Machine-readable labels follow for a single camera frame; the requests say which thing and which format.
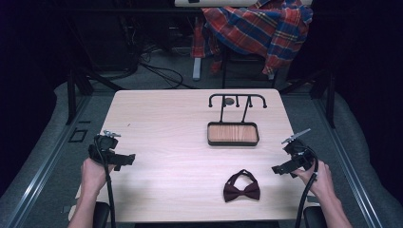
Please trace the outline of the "person's right hand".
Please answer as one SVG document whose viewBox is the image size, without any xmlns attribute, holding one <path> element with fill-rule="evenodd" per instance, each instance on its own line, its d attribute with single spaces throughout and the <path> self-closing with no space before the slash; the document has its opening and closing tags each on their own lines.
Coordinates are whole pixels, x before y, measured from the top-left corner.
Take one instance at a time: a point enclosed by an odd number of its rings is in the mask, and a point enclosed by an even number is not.
<svg viewBox="0 0 403 228">
<path fill-rule="evenodd" d="M 310 169 L 308 169 L 306 171 L 297 169 L 297 170 L 295 170 L 295 173 L 298 175 L 299 178 L 302 179 L 302 181 L 305 184 L 308 184 L 308 181 L 313 174 L 317 175 L 314 178 L 314 182 L 312 183 L 312 186 L 310 187 L 310 191 L 313 194 L 315 194 L 316 192 L 320 192 L 320 191 L 334 191 L 332 173 L 329 168 L 329 165 L 321 160 L 316 161 L 316 165 L 317 165 L 317 170 L 315 170 L 315 167 L 312 166 Z"/>
</svg>

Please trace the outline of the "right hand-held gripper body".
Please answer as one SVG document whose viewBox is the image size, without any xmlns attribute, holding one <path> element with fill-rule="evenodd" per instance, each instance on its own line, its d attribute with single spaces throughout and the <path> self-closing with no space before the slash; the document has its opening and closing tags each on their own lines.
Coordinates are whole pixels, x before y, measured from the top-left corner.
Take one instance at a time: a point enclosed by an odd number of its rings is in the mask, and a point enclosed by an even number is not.
<svg viewBox="0 0 403 228">
<path fill-rule="evenodd" d="M 282 144 L 285 144 L 283 150 L 291 156 L 291 160 L 297 163 L 297 169 L 300 167 L 303 167 L 305 170 L 310 169 L 315 158 L 313 150 L 299 138 L 309 131 L 310 128 L 302 130 L 282 142 Z"/>
</svg>

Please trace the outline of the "black chair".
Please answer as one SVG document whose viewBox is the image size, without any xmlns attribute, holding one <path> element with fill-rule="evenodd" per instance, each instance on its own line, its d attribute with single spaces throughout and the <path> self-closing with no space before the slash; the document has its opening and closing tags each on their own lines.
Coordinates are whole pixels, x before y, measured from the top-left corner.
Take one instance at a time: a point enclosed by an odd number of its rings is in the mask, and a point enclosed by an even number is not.
<svg viewBox="0 0 403 228">
<path fill-rule="evenodd" d="M 278 71 L 263 74 L 265 59 L 257 54 L 239 54 L 229 47 L 222 52 L 222 88 L 274 88 Z"/>
</svg>

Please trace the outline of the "person's left hand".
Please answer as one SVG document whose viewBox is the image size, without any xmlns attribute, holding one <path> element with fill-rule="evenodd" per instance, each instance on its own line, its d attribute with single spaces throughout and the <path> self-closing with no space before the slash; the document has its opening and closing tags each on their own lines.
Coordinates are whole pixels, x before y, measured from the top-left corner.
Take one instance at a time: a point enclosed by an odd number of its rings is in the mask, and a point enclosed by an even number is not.
<svg viewBox="0 0 403 228">
<path fill-rule="evenodd" d="M 105 169 L 92 159 L 85 159 L 81 167 L 81 196 L 97 197 L 106 184 L 106 172 L 110 173 L 113 168 L 114 165 L 109 165 Z"/>
</svg>

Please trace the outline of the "aluminium floor rail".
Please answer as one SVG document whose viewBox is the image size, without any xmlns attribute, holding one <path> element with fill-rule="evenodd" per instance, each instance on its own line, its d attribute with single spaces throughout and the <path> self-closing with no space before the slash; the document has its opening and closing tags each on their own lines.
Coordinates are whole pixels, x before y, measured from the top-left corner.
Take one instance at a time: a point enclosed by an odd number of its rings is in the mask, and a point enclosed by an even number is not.
<svg viewBox="0 0 403 228">
<path fill-rule="evenodd" d="M 0 198 L 0 228 L 21 228 L 31 208 L 41 194 L 56 163 L 62 147 L 73 133 L 75 124 L 86 110 L 90 96 L 79 99 L 70 118 L 67 97 L 61 96 L 50 121 L 32 149 L 6 193 Z"/>
<path fill-rule="evenodd" d="M 335 128 L 332 128 L 331 125 L 328 123 L 328 120 L 325 115 L 325 107 L 321 100 L 313 100 L 313 104 L 315 105 L 318 115 L 324 125 L 327 133 L 331 137 L 332 144 L 336 148 L 336 156 L 338 164 L 340 165 L 343 176 L 346 181 L 349 183 L 349 188 L 352 191 L 355 201 L 359 206 L 361 214 L 365 219 L 368 228 L 383 228 L 381 221 L 374 209 L 373 204 L 370 201 L 370 198 L 365 190 L 364 186 L 362 185 L 354 166 L 348 156 L 348 153 L 337 134 Z"/>
</svg>

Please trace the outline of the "red blue plaid shirt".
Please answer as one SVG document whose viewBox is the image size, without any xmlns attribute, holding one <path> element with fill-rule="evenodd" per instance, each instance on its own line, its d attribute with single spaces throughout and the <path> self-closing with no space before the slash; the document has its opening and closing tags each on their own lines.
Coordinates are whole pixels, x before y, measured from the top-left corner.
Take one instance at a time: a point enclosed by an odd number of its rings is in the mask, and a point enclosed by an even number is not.
<svg viewBox="0 0 403 228">
<path fill-rule="evenodd" d="M 256 54 L 265 59 L 265 75 L 291 64 L 307 39 L 314 15 L 300 0 L 258 0 L 246 9 L 225 6 L 201 11 L 191 56 L 212 56 L 211 70 L 216 72 L 225 47 L 243 55 Z"/>
</svg>

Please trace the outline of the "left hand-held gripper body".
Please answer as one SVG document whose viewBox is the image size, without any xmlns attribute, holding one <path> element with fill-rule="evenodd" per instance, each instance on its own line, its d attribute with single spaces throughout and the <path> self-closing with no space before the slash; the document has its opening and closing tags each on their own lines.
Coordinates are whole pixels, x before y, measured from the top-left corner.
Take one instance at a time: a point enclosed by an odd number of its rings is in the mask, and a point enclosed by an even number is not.
<svg viewBox="0 0 403 228">
<path fill-rule="evenodd" d="M 119 134 L 105 130 L 93 139 L 93 144 L 88 147 L 89 157 L 100 164 L 123 165 L 125 159 L 114 152 L 118 143 Z"/>
</svg>

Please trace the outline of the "black metal stand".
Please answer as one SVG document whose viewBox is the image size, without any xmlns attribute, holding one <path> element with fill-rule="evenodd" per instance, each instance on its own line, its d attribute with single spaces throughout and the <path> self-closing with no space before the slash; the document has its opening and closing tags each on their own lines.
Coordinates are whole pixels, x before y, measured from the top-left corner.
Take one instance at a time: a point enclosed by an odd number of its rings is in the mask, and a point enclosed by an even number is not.
<svg viewBox="0 0 403 228">
<path fill-rule="evenodd" d="M 124 90 L 123 87 L 110 82 L 107 78 L 89 68 L 73 67 L 67 76 L 67 124 L 71 124 L 78 113 L 76 90 L 79 90 L 84 96 L 91 96 L 93 94 L 94 88 L 89 81 L 90 79 L 95 80 L 114 91 Z"/>
<path fill-rule="evenodd" d="M 281 89 L 281 95 L 288 94 L 297 88 L 313 82 L 309 94 L 312 99 L 326 98 L 325 119 L 330 127 L 335 128 L 334 113 L 336 99 L 336 76 L 330 69 L 321 69 L 313 74 L 296 80 L 287 87 Z"/>
</svg>

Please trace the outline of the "black rack with wooden tray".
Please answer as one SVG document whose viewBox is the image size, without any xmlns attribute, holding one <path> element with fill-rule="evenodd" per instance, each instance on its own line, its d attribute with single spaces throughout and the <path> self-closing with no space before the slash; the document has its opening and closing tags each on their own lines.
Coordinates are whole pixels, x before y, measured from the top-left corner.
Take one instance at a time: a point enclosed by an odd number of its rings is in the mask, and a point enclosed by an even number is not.
<svg viewBox="0 0 403 228">
<path fill-rule="evenodd" d="M 208 98 L 208 106 L 213 106 L 213 99 L 221 99 L 220 119 L 207 124 L 207 142 L 211 146 L 256 146 L 259 143 L 259 128 L 256 123 L 245 121 L 249 108 L 254 105 L 252 100 L 259 98 L 261 106 L 267 108 L 266 99 L 260 94 L 241 93 L 214 93 Z M 234 107 L 240 107 L 240 98 L 245 100 L 242 117 L 239 122 L 226 122 L 224 120 L 224 99 L 232 98 Z"/>
</svg>

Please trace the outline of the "dark red bow tie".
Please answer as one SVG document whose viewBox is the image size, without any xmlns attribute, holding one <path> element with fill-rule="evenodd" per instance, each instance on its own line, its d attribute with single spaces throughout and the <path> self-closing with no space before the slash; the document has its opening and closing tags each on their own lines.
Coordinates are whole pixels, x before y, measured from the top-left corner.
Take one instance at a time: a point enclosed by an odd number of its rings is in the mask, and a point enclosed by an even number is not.
<svg viewBox="0 0 403 228">
<path fill-rule="evenodd" d="M 235 186 L 235 183 L 240 176 L 245 176 L 251 181 L 251 183 L 245 186 L 242 190 Z M 222 194 L 225 202 L 235 200 L 238 197 L 247 197 L 251 200 L 259 200 L 259 183 L 251 172 L 242 169 L 227 180 L 227 182 L 224 184 Z"/>
</svg>

